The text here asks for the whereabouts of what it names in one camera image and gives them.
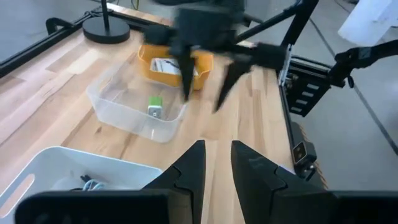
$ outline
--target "white storage bin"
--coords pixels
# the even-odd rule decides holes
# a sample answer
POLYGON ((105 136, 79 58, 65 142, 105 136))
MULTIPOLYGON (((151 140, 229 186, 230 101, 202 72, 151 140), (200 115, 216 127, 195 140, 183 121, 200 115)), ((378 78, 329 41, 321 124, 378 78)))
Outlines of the white storage bin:
MULTIPOLYGON (((105 184, 105 190, 139 190, 158 177, 162 171, 158 168, 121 161, 104 156, 77 151, 66 147, 50 147, 38 153, 14 179, 0 196, 0 208, 12 196, 17 202, 22 199, 49 190, 71 190, 82 188, 84 181, 81 175, 89 175, 105 184), (33 182, 25 192, 18 186, 27 177, 33 182), (21 197, 15 198, 14 191, 21 197)), ((15 205, 4 217, 0 217, 1 224, 13 223, 15 205)))
POLYGON ((97 118, 157 142, 171 140, 185 112, 179 88, 143 77, 129 64, 115 65, 86 90, 97 118), (161 97, 162 116, 147 113, 150 97, 161 97))

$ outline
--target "wooden workbench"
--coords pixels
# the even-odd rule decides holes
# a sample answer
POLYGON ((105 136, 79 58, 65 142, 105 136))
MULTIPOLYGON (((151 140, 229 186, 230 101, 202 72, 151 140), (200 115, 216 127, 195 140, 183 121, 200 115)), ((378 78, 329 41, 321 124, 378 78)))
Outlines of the wooden workbench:
MULTIPOLYGON (((169 24, 150 14, 109 8, 169 24)), ((81 30, 0 80, 0 192, 38 152, 66 146, 104 156, 168 168, 196 140, 206 141, 203 223, 243 223, 233 184, 231 141, 241 140, 277 164, 292 168, 289 140, 275 71, 254 68, 213 114, 225 58, 202 91, 194 92, 175 137, 157 143, 100 123, 86 87, 116 62, 133 63, 142 35, 122 44, 86 40, 81 30)))

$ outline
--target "black lamp base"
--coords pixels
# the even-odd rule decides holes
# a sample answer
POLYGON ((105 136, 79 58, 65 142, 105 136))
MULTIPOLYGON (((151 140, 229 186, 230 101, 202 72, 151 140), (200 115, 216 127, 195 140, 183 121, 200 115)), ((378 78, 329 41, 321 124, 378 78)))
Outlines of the black lamp base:
POLYGON ((106 30, 104 18, 94 17, 83 22, 83 33, 97 43, 118 44, 130 38, 130 27, 121 19, 109 16, 109 29, 106 30))

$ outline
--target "concrete floor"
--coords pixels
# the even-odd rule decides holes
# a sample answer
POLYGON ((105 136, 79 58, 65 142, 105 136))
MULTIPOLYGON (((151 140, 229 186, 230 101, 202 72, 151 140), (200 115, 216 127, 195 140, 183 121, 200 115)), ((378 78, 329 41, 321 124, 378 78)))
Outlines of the concrete floor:
MULTIPOLYGON (((247 0, 246 12, 266 20, 292 3, 293 0, 247 0)), ((119 5, 129 7, 130 2, 119 0, 119 5)), ((47 18, 57 16, 73 21, 99 4, 89 0, 15 0, 2 1, 1 6, 0 60, 4 60, 44 37, 47 18)), ((332 65, 333 54, 355 47, 337 34, 353 7, 342 0, 320 0, 294 54, 332 65)), ((140 10, 172 18, 174 8, 143 0, 140 10)), ((290 21, 250 40, 279 44, 290 21)), ((381 42, 393 39, 398 39, 398 29, 391 29, 381 42)), ((331 189, 398 190, 398 157, 393 151, 398 144, 397 59, 398 56, 386 58, 370 68, 355 70, 355 89, 332 88, 307 117, 292 115, 314 143, 331 189)))

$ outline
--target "orange basket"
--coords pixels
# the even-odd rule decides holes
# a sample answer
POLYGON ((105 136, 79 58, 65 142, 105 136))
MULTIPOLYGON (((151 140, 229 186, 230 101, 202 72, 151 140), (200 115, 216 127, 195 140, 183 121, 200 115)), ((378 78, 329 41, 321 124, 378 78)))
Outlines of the orange basket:
MULTIPOLYGON (((147 78, 170 86, 179 86, 181 83, 180 75, 155 72, 150 69, 150 62, 153 58, 172 58, 168 51, 169 47, 141 45, 138 50, 141 69, 147 78)), ((193 89, 201 90, 209 77, 210 71, 213 69, 213 54, 196 50, 193 52, 193 56, 195 57, 195 67, 198 72, 198 75, 193 76, 193 89)))

